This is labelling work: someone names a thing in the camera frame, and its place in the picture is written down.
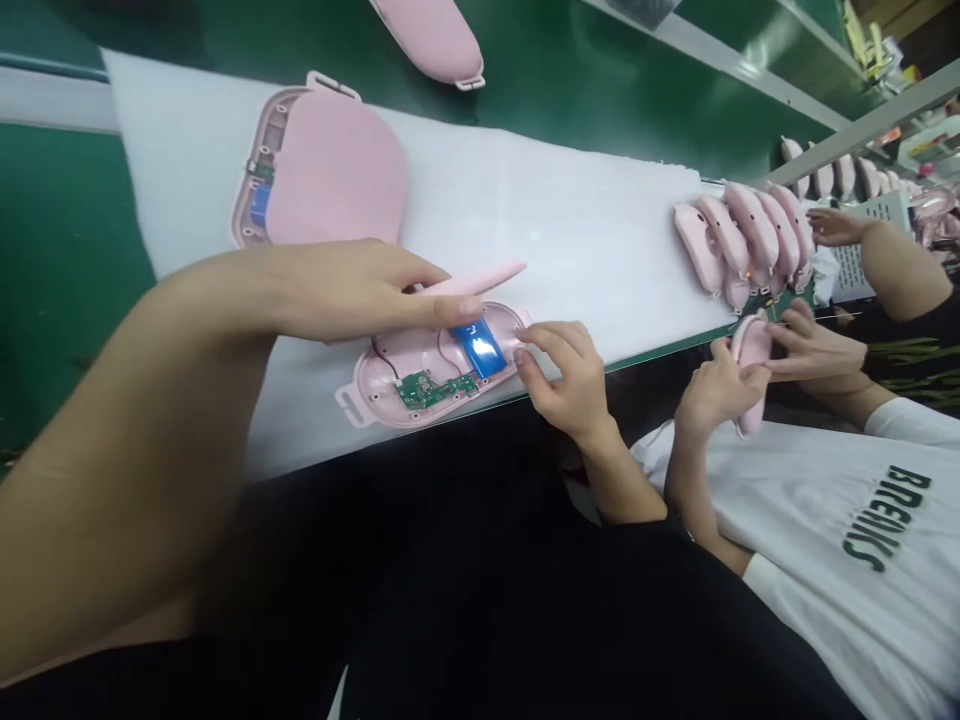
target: fingernail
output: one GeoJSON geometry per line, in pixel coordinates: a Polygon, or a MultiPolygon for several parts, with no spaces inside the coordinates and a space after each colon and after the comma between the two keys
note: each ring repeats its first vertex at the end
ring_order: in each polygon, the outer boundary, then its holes
{"type": "Polygon", "coordinates": [[[476,317],[483,312],[483,303],[480,302],[480,298],[465,297],[460,301],[460,314],[465,317],[476,317]]]}

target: blue battery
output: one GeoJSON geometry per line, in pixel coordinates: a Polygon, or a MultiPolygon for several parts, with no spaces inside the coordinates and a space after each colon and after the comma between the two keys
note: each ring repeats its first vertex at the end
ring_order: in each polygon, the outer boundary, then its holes
{"type": "Polygon", "coordinates": [[[451,328],[450,334],[463,347],[478,378],[490,377],[507,367],[503,352],[483,318],[472,325],[451,328]]]}

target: green workbench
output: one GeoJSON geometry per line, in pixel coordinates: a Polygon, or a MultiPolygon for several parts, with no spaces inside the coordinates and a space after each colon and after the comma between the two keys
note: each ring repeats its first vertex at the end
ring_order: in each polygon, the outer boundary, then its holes
{"type": "MultiPolygon", "coordinates": [[[[94,4],[7,0],[0,64],[105,81],[100,44],[286,85],[316,68],[372,104],[739,180],[769,172],[782,134],[830,134],[579,0],[458,0],[484,52],[477,93],[421,75],[360,0],[110,3],[122,16],[85,9],[94,4]]],[[[0,147],[0,448],[13,448],[42,428],[153,278],[119,137],[0,125],[0,147]]]]}

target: wire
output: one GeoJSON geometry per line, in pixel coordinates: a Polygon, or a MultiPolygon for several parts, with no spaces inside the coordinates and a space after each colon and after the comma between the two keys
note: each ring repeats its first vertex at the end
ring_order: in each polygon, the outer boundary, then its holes
{"type": "Polygon", "coordinates": [[[444,360],[446,360],[448,363],[450,363],[453,366],[453,369],[457,371],[457,377],[463,377],[464,375],[466,375],[466,373],[460,371],[460,366],[443,354],[443,348],[440,347],[440,335],[442,334],[443,334],[443,330],[437,330],[437,352],[440,353],[440,357],[442,357],[444,360]]]}
{"type": "Polygon", "coordinates": [[[373,352],[374,352],[374,354],[375,354],[378,358],[380,358],[381,360],[383,360],[387,365],[390,366],[390,369],[393,370],[393,376],[394,376],[397,380],[399,380],[399,379],[400,379],[400,373],[397,372],[397,368],[394,367],[394,365],[393,365],[392,362],[390,362],[389,360],[387,360],[386,356],[383,354],[383,352],[382,352],[382,351],[380,350],[380,348],[377,346],[377,339],[376,339],[376,338],[370,338],[370,345],[371,345],[371,347],[373,347],[373,352]]]}

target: stacked pink devices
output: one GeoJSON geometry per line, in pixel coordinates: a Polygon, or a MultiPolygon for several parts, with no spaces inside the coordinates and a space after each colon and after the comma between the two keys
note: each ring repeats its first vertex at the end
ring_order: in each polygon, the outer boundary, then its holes
{"type": "Polygon", "coordinates": [[[752,294],[800,293],[811,276],[813,231],[790,190],[725,182],[723,199],[677,203],[674,222],[704,290],[740,314],[752,294]]]}

